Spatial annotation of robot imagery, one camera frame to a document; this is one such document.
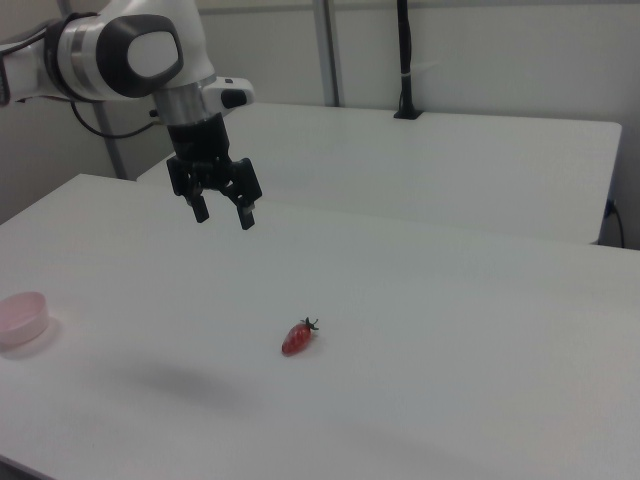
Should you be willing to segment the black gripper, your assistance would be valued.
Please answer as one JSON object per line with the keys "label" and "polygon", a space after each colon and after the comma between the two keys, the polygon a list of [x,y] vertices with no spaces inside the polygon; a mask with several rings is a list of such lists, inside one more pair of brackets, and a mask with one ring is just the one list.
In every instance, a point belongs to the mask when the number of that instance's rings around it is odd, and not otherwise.
{"label": "black gripper", "polygon": [[259,180],[249,158],[232,162],[230,142],[221,113],[190,125],[167,127],[174,156],[166,161],[171,186],[192,208],[195,219],[209,218],[203,189],[222,192],[236,206],[240,225],[255,225],[255,202],[262,197]]}

